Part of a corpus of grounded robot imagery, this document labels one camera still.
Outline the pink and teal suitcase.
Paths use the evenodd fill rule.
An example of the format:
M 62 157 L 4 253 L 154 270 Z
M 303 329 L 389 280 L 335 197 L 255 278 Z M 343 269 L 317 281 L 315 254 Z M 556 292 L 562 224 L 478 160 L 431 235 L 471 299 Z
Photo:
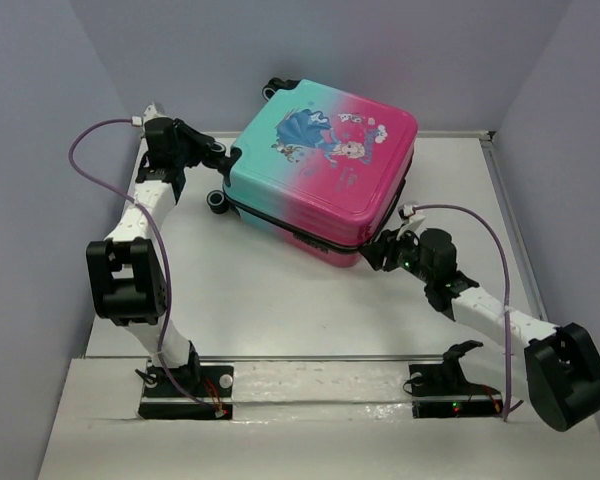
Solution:
M 207 195 L 210 210 L 233 211 L 330 265 L 355 265 L 402 194 L 415 117 L 308 79 L 273 77 L 262 95 Z

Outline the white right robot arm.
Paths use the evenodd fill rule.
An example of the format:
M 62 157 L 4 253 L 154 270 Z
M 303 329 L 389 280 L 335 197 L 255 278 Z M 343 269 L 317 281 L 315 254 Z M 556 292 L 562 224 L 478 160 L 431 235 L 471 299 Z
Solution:
M 361 248 L 370 266 L 401 268 L 424 282 L 429 305 L 490 338 L 524 362 L 526 387 L 517 395 L 549 427 L 564 432 L 600 411 L 600 355 L 576 323 L 556 326 L 506 307 L 457 266 L 452 236 L 385 230 Z

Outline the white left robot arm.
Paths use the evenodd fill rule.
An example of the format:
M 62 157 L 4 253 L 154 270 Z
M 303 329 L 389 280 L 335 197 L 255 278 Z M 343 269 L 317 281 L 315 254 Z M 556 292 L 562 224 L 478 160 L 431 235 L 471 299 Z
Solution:
M 180 119 L 134 118 L 145 150 L 119 223 L 102 241 L 91 242 L 86 260 L 96 314 L 124 329 L 145 348 L 160 380 L 189 395 L 201 383 L 193 343 L 171 320 L 171 272 L 161 226 L 178 204 L 185 171 L 223 158 L 225 148 Z

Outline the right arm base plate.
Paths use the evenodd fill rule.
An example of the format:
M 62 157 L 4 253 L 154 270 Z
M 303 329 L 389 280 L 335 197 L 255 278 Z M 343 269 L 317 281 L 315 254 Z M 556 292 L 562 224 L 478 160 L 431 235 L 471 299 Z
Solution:
M 482 342 L 468 340 L 452 345 L 437 363 L 409 366 L 402 385 L 412 399 L 415 419 L 498 417 L 503 401 L 498 389 L 467 380 L 460 360 Z

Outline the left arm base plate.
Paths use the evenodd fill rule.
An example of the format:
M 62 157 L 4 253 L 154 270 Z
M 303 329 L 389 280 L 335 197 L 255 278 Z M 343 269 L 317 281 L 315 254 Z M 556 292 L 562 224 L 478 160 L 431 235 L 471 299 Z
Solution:
M 142 382 L 137 415 L 144 420 L 231 420 L 234 366 L 202 364 L 200 372 L 195 382 L 184 368 L 172 370 L 177 388 L 164 369 L 150 361 L 143 369 L 136 369 Z

